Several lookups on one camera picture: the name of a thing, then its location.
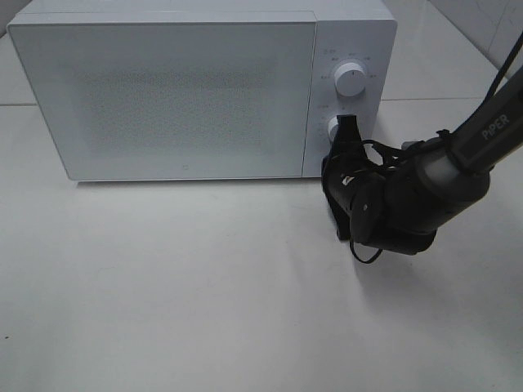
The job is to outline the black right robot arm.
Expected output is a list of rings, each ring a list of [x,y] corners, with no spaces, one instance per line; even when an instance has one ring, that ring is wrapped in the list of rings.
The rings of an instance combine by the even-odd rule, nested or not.
[[[493,167],[522,146],[522,72],[455,131],[399,149],[362,139],[354,115],[336,125],[321,185],[338,239],[377,254],[415,255],[486,195]]]

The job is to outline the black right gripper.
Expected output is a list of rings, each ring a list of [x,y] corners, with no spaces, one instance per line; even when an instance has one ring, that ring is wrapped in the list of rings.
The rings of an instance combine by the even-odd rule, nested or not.
[[[391,241],[385,184],[392,148],[361,140],[354,114],[338,115],[337,132],[321,167],[321,185],[341,241]]]

